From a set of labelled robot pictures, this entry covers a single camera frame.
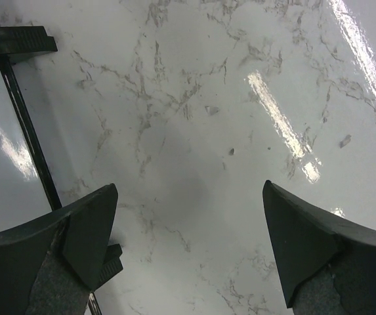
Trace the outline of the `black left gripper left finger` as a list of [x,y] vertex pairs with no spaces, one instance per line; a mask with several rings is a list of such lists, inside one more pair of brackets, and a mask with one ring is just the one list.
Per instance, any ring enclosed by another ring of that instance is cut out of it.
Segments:
[[115,218],[105,185],[49,214],[0,232],[0,314],[84,314]]

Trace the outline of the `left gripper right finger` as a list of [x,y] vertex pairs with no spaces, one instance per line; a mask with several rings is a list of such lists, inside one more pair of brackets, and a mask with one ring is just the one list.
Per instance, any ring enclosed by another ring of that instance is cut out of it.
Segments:
[[287,308],[376,314],[376,230],[266,181],[264,214]]

